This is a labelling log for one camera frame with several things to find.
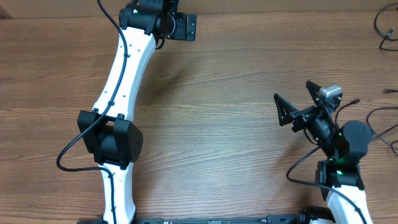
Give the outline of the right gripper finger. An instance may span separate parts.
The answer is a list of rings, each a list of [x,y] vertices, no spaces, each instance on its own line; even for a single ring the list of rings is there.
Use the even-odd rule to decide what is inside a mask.
[[[274,101],[277,107],[280,126],[292,123],[296,119],[296,115],[299,112],[298,109],[278,93],[274,94]]]
[[[309,91],[310,96],[312,97],[313,101],[320,101],[322,100],[322,97],[320,96],[320,90],[321,90],[321,86],[317,85],[314,82],[311,82],[310,80],[308,80],[306,82],[306,88]]]

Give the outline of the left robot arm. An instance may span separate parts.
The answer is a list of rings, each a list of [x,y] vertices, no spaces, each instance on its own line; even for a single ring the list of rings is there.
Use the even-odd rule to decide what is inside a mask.
[[[119,13],[118,49],[108,79],[91,111],[77,124],[101,172],[105,210],[97,223],[133,223],[132,169],[143,134],[134,107],[146,66],[165,40],[194,41],[197,17],[178,11],[178,1],[131,1]]]

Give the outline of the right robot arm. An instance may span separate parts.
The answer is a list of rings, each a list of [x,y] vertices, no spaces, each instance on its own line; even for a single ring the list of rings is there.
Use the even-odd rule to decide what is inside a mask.
[[[279,218],[279,223],[372,223],[359,167],[368,153],[372,132],[361,121],[338,126],[332,114],[338,109],[343,90],[338,85],[322,87],[306,82],[313,106],[299,110],[279,94],[274,95],[279,124],[292,124],[292,131],[303,131],[306,138],[326,159],[319,161],[315,181],[301,181],[322,192],[326,207],[307,207],[296,216]]]

